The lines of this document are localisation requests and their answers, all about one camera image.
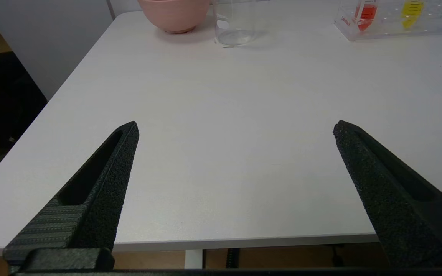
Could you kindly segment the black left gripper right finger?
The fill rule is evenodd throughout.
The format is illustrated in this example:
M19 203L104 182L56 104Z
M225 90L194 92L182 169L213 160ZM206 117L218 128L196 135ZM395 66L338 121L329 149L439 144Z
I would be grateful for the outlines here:
M333 135L390 264L442 267L442 192L360 127Z

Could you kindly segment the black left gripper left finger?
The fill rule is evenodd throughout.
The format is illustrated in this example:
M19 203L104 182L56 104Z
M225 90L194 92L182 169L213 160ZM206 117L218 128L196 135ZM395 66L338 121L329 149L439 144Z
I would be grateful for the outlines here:
M4 248L11 274L107 274L140 132L115 129Z

